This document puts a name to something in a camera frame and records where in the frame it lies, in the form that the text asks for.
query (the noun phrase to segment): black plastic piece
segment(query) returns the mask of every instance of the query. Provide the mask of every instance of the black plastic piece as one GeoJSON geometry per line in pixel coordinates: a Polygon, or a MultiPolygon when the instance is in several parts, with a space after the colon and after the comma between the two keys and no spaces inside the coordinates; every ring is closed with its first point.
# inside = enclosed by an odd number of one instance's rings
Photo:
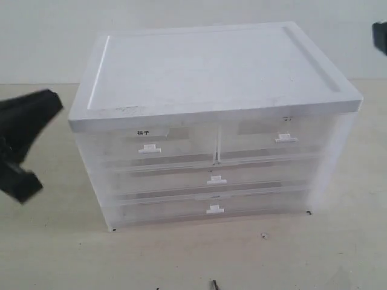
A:
{"type": "Polygon", "coordinates": [[[20,163],[39,133],[62,109],[59,96],[48,89],[0,101],[0,190],[21,204],[43,186],[20,163]]]}
{"type": "Polygon", "coordinates": [[[375,22],[372,25],[374,46],[387,55],[387,22],[375,22]]]}

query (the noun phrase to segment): translucent drawer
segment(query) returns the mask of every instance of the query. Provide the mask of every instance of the translucent drawer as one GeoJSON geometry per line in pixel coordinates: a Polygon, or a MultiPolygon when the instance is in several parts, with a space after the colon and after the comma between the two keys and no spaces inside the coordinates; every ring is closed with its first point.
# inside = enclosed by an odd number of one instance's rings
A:
{"type": "Polygon", "coordinates": [[[317,158],[310,158],[199,169],[102,172],[89,175],[98,197],[103,199],[105,196],[127,193],[309,179],[315,174],[318,165],[317,158]]]}
{"type": "Polygon", "coordinates": [[[315,155],[329,141],[335,122],[335,115],[320,115],[225,123],[221,126],[219,160],[315,155]]]}
{"type": "Polygon", "coordinates": [[[271,192],[245,196],[225,196],[210,199],[185,199],[102,207],[110,229],[138,222],[179,221],[186,218],[226,217],[230,215],[304,211],[306,191],[271,192]]]}
{"type": "Polygon", "coordinates": [[[212,163],[216,150],[214,124],[191,127],[115,130],[77,134],[89,170],[158,168],[168,164],[212,163]]]}

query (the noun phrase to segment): cabinet top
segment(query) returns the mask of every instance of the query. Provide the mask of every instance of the cabinet top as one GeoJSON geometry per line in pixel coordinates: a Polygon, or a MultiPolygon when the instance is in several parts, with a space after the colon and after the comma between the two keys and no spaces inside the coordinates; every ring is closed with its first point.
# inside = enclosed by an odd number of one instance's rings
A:
{"type": "Polygon", "coordinates": [[[74,131],[356,112],[362,96],[293,22],[106,33],[74,131]]]}

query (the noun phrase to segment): drawer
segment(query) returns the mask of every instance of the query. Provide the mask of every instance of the drawer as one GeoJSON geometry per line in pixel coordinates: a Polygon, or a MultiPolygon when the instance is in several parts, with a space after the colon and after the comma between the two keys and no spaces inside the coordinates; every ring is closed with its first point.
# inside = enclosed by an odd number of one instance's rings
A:
{"type": "Polygon", "coordinates": [[[225,123],[221,128],[219,159],[318,154],[329,140],[335,121],[336,116],[324,115],[225,123]]]}
{"type": "Polygon", "coordinates": [[[170,164],[212,163],[217,127],[141,128],[77,134],[89,169],[159,168],[170,164]]]}
{"type": "Polygon", "coordinates": [[[318,165],[317,158],[310,158],[199,169],[103,172],[89,175],[100,197],[153,191],[166,191],[167,195],[170,190],[178,190],[183,194],[185,189],[197,187],[216,188],[252,182],[304,180],[315,174],[318,165]]]}
{"type": "Polygon", "coordinates": [[[257,214],[260,211],[276,212],[307,210],[306,191],[271,192],[245,196],[226,196],[215,199],[186,199],[102,207],[110,228],[137,222],[178,221],[181,218],[224,217],[229,215],[257,214]]]}

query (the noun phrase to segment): plastic drawer unit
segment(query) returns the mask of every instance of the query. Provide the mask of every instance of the plastic drawer unit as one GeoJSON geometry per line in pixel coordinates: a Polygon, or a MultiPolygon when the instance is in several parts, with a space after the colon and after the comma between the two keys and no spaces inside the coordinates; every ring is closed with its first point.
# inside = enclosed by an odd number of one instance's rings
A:
{"type": "Polygon", "coordinates": [[[292,22],[101,35],[69,122],[109,230],[315,210],[362,96],[292,22]]]}

